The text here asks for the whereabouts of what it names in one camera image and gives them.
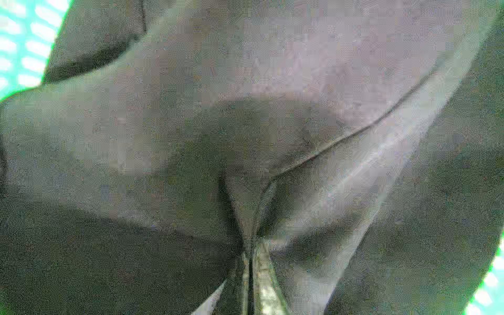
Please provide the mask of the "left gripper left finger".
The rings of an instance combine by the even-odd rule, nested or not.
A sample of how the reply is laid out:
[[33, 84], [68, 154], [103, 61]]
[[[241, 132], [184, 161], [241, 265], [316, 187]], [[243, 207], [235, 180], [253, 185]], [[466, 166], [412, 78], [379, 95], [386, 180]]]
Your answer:
[[212, 312], [214, 315], [249, 314], [250, 259], [237, 258]]

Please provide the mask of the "black skirt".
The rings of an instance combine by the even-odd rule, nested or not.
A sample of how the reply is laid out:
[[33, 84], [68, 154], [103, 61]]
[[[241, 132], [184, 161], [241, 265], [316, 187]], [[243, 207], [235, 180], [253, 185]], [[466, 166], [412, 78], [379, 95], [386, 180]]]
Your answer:
[[503, 230], [502, 1], [76, 1], [1, 103], [9, 314], [460, 314]]

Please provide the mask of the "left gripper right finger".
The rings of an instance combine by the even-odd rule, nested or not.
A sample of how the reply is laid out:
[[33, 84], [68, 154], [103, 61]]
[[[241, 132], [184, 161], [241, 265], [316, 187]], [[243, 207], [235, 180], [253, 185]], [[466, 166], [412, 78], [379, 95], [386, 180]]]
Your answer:
[[290, 308], [278, 283], [266, 241], [258, 242], [253, 252], [254, 314], [289, 315]]

